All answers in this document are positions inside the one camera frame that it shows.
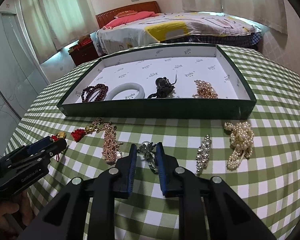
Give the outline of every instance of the tablecloth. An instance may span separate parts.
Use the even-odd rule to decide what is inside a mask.
[[[226,168],[231,155],[227,120],[105,118],[117,126],[117,139],[127,155],[131,143],[162,142],[180,166],[195,171],[197,148],[210,134],[210,162],[200,175],[220,176],[252,208],[278,239],[289,235],[300,218],[300,77],[260,53],[221,46],[246,78],[257,98],[249,118],[255,133],[254,153],[235,171]],[[102,157],[104,137],[92,133],[76,143],[70,132],[95,118],[65,117],[56,104],[70,86],[96,61],[82,64],[47,86],[25,113],[8,143],[6,153],[59,131],[69,145],[61,161],[52,159],[49,174],[29,189],[38,213],[73,177],[98,176],[109,168]],[[89,214],[86,219],[87,232]],[[138,156],[133,193],[115,200],[116,239],[178,239],[178,200],[166,200],[159,177]]]

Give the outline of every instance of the mattress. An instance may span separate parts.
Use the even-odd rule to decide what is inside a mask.
[[[109,55],[124,49],[186,36],[214,36],[219,39],[246,36],[246,40],[250,40],[253,39],[253,33],[261,33],[261,30],[231,16],[212,16],[206,13],[160,14],[111,30],[100,29],[97,31],[97,41],[99,50]]]

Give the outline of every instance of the headboard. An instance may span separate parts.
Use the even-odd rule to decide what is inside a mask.
[[[160,8],[159,5],[156,1],[152,2],[142,2],[142,3],[135,3],[127,6],[123,6],[117,9],[113,9],[104,13],[100,13],[96,15],[99,27],[102,28],[103,26],[107,25],[109,22],[111,22],[114,17],[123,11],[137,11],[137,12],[142,12],[142,11],[149,11],[149,12],[155,12],[155,13],[160,13]]]

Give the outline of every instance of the orange pillow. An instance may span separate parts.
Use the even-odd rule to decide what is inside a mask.
[[[126,16],[130,16],[130,15],[135,15],[136,13],[138,13],[137,11],[124,11],[124,12],[120,12],[118,13],[114,18],[121,18],[121,17],[126,17]]]

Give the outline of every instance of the plaid bed skirt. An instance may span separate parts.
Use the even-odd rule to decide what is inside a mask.
[[[262,39],[261,33],[252,33],[246,36],[217,37],[210,35],[188,35],[180,38],[162,41],[162,43],[197,42],[228,45],[240,48],[258,50],[258,43]]]

